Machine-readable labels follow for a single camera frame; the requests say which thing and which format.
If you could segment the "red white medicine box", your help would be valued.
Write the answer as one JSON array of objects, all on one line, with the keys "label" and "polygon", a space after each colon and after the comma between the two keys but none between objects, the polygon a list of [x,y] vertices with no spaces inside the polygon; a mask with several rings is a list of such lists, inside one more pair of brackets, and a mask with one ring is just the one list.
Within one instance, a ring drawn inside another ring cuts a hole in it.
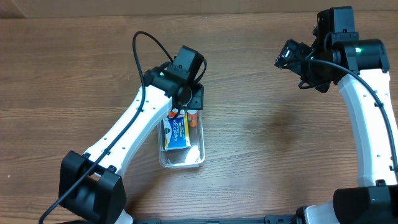
[{"label": "red white medicine box", "polygon": [[168,119],[175,119],[178,118],[179,116],[183,116],[184,115],[184,110],[172,110],[169,115],[167,116]]}]

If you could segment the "orange tablet tube white cap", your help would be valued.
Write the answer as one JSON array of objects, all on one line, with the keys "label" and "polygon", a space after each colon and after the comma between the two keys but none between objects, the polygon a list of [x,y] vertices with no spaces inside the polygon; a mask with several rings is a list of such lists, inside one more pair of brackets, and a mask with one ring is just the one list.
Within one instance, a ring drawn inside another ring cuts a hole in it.
[{"label": "orange tablet tube white cap", "polygon": [[187,110],[187,118],[190,127],[196,127],[198,124],[198,110]]}]

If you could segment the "blue yellow lozenge box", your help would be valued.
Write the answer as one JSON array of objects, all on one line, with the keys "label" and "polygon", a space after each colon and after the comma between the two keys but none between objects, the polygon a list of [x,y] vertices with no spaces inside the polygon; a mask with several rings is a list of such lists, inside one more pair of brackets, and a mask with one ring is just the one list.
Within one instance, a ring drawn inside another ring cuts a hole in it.
[{"label": "blue yellow lozenge box", "polygon": [[188,119],[186,115],[175,119],[163,119],[165,134],[164,147],[166,151],[185,149],[191,146]]}]

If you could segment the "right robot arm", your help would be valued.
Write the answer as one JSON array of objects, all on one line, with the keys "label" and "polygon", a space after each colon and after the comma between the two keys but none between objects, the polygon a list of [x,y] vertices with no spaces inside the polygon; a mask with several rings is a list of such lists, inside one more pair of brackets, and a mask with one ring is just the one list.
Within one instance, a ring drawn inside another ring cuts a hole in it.
[{"label": "right robot arm", "polygon": [[348,109],[358,158],[358,186],[331,201],[299,208],[283,223],[396,223],[397,124],[389,60],[379,39],[359,38],[350,6],[317,15],[312,45],[289,39],[275,65],[300,77],[299,88],[338,87]]}]

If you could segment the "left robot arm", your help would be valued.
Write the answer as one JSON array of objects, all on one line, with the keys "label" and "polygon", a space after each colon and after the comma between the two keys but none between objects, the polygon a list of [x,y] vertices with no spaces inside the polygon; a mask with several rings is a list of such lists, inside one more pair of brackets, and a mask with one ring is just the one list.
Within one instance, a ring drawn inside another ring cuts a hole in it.
[{"label": "left robot arm", "polygon": [[171,62],[146,71],[134,101],[113,127],[83,154],[70,151],[61,163],[60,206],[86,223],[134,223],[125,211],[123,177],[133,157],[154,128],[160,128],[160,148],[190,149],[204,89],[196,76],[204,56],[182,46]]}]

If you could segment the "clear plastic container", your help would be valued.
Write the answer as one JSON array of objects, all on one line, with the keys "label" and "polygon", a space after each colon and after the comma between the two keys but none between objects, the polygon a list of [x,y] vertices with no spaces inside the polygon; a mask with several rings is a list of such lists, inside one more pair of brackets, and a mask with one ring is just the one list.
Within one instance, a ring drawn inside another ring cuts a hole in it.
[{"label": "clear plastic container", "polygon": [[189,125],[189,136],[191,146],[185,149],[166,151],[164,147],[165,134],[163,120],[157,125],[159,143],[159,162],[162,167],[169,169],[198,167],[205,160],[205,142],[203,133],[203,122],[201,111],[198,111],[198,124],[192,128]]}]

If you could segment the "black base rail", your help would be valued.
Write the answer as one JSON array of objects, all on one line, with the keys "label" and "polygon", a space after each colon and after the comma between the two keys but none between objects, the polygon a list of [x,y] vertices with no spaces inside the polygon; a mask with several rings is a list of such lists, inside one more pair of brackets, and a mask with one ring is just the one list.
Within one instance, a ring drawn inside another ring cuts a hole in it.
[{"label": "black base rail", "polygon": [[302,224],[296,215],[266,215],[263,218],[221,218],[221,219],[136,219],[133,224]]}]

